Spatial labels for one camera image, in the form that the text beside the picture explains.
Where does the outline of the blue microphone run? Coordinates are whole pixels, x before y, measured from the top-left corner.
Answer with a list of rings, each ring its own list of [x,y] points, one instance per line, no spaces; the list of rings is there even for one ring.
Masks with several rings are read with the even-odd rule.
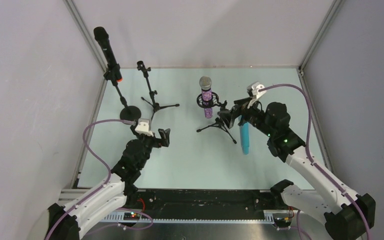
[[[239,127],[240,133],[240,145],[244,155],[248,155],[250,151],[250,135],[249,135],[249,124],[244,123]]]

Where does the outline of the shock mount tripod stand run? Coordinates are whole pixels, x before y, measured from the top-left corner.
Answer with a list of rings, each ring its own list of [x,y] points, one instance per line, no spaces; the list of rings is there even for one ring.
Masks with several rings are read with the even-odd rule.
[[[228,104],[228,102],[226,100],[224,102],[220,102],[220,98],[217,95],[217,93],[215,93],[215,92],[211,93],[211,100],[204,100],[204,94],[203,93],[199,94],[196,98],[196,102],[197,102],[197,105],[204,110],[209,110],[212,107],[220,107],[220,110],[224,111],[224,110],[227,110],[227,104]],[[231,135],[226,124],[224,123],[223,120],[221,120],[220,117],[216,117],[214,120],[214,123],[207,125],[203,128],[199,128],[196,130],[196,132],[200,133],[203,130],[206,130],[206,129],[211,128],[211,127],[224,131],[225,133],[227,133],[229,135],[229,137],[231,138],[233,143],[237,144],[237,141]]]

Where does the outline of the black round base stand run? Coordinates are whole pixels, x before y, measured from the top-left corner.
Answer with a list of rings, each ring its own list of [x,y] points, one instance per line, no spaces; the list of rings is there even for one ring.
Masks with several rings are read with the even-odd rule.
[[[128,105],[126,98],[122,95],[118,86],[119,82],[123,79],[120,71],[120,65],[118,63],[115,65],[108,64],[107,70],[103,77],[105,80],[111,82],[118,93],[119,100],[123,106],[123,109],[120,111],[119,118],[126,121],[137,121],[142,116],[141,110],[134,105]]]

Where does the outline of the purple glitter microphone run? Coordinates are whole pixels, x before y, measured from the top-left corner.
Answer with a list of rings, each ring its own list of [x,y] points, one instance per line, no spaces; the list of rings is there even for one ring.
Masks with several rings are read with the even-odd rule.
[[[212,80],[209,76],[202,76],[199,79],[199,85],[201,87],[202,105],[205,106],[204,115],[207,119],[211,119],[213,117],[213,109],[210,107],[213,103]]]

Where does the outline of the black microphone orange end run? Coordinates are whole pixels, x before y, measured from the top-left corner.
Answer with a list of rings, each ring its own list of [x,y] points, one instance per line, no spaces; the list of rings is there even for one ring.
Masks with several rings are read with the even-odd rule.
[[[93,29],[94,39],[100,46],[102,53],[107,61],[107,70],[104,78],[111,81],[113,86],[117,86],[123,80],[121,68],[118,64],[114,52],[112,50],[109,35],[104,27],[98,26]]]

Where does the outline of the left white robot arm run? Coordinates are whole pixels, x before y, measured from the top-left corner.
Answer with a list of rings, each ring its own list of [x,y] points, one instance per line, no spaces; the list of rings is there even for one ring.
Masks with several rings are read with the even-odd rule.
[[[141,126],[133,129],[136,138],[130,140],[120,160],[110,170],[109,176],[75,200],[61,206],[48,208],[49,226],[46,240],[81,240],[97,223],[113,211],[122,208],[128,197],[138,189],[135,181],[150,159],[154,148],[168,147],[168,129],[158,129],[160,137]]]

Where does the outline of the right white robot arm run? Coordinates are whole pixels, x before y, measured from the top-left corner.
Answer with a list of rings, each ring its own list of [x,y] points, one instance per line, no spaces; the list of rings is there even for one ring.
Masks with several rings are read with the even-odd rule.
[[[271,102],[266,110],[250,98],[236,100],[230,110],[218,112],[228,128],[236,119],[248,123],[266,136],[270,153],[298,172],[315,190],[307,193],[289,180],[270,190],[281,204],[303,211],[324,225],[333,240],[356,240],[369,234],[375,223],[376,202],[368,193],[360,195],[319,164],[309,146],[289,126],[291,116],[285,104]]]

